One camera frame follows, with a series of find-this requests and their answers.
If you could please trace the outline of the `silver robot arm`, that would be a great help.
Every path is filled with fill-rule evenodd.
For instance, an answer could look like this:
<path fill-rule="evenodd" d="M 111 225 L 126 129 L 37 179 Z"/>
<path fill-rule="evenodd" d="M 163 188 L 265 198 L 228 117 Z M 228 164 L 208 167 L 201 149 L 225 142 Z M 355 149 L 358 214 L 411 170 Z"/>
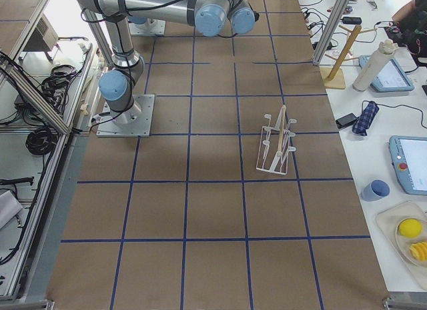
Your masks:
<path fill-rule="evenodd" d="M 166 22 L 189 25 L 206 37 L 218 36 L 229 22 L 234 35 L 251 31 L 259 18 L 248 0 L 77 0 L 84 16 L 100 15 L 111 41 L 113 69 L 99 90 L 109 117 L 96 119 L 108 135 L 148 135 L 154 97 L 133 90 L 145 62 L 133 37 L 162 36 Z"/>

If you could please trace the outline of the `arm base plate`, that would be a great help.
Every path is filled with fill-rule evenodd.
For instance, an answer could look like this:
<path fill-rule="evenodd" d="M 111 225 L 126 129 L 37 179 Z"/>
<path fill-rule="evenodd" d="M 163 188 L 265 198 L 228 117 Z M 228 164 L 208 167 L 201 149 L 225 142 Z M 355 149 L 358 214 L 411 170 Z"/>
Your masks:
<path fill-rule="evenodd" d="M 132 108 L 118 115 L 113 112 L 111 115 L 107 102 L 103 105 L 106 116 L 98 116 L 95 120 L 98 137 L 149 137 L 151 132 L 151 122 L 155 95 L 134 95 Z"/>

